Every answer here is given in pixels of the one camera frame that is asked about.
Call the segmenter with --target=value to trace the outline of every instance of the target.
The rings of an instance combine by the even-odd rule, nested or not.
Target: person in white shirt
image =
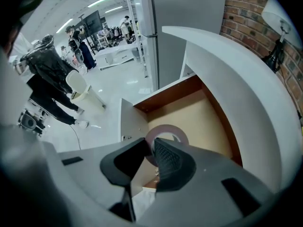
[[[127,36],[127,38],[129,39],[128,28],[127,28],[127,26],[125,24],[128,19],[129,19],[129,17],[125,16],[123,19],[120,20],[120,29],[121,29],[121,32],[124,35],[124,37]]]

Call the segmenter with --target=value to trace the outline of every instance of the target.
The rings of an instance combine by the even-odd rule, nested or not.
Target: television screen
[[[98,10],[88,15],[83,20],[85,21],[91,35],[103,29]]]

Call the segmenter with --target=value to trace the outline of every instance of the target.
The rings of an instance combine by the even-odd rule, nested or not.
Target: ceiling light
[[[56,32],[56,34],[59,33],[71,21],[72,21],[72,18],[70,20],[68,20],[64,25],[62,25],[62,27],[58,29],[58,31]]]
[[[105,11],[105,13],[109,13],[109,12],[111,12],[111,11],[114,11],[114,10],[117,10],[117,9],[120,9],[120,8],[123,8],[123,6],[116,7],[116,8],[114,8],[114,9],[110,9],[110,10],[108,10],[108,11]]]
[[[90,8],[90,7],[96,5],[96,4],[100,3],[100,2],[103,2],[103,1],[105,1],[105,0],[98,0],[98,1],[96,1],[96,2],[94,2],[92,4],[90,4],[90,5],[88,5],[88,7]]]

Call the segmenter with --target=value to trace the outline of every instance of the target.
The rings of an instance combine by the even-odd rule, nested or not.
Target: white curved desk
[[[302,133],[281,81],[259,57],[230,39],[186,27],[162,30],[187,40],[185,64],[226,114],[243,167],[273,192],[287,187],[301,162]]]

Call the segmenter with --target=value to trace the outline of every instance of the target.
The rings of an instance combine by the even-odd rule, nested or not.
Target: cable
[[[76,131],[74,130],[74,128],[70,125],[71,129],[75,132],[76,136],[77,136],[77,133]],[[81,150],[81,147],[80,147],[80,141],[79,141],[79,138],[77,136],[77,139],[78,139],[78,145],[79,145],[79,149]]]
[[[300,113],[300,110],[299,110],[297,104],[295,103],[295,100],[294,100],[293,96],[292,96],[292,95],[290,94],[290,92],[288,91],[288,88],[287,88],[287,84],[286,84],[286,81],[285,81],[285,78],[284,78],[284,74],[283,74],[282,67],[280,67],[280,68],[281,68],[281,73],[282,73],[283,81],[284,81],[284,84],[285,84],[285,88],[286,88],[286,90],[287,90],[289,96],[291,97],[291,99],[292,99],[292,101],[293,101],[293,103],[294,103],[294,106],[295,106],[295,108],[296,108],[296,110],[297,110],[298,117],[299,117],[299,121],[300,121],[300,125],[301,125],[301,129],[302,129],[302,135],[303,135],[303,125],[302,125],[302,122],[301,122],[302,115],[301,115],[301,113]]]
[[[286,84],[286,81],[285,81],[285,78],[284,78],[284,74],[283,74],[282,68],[281,68],[281,73],[282,73],[283,81],[284,81],[284,84],[285,84],[285,88],[286,88],[286,90],[287,90],[289,96],[291,97],[291,99],[292,99],[292,101],[293,101],[293,103],[294,103],[294,106],[296,107],[296,109],[297,109],[297,111],[298,111],[297,104],[295,103],[294,98],[293,98],[293,96],[291,95],[291,93],[288,91],[287,84]]]

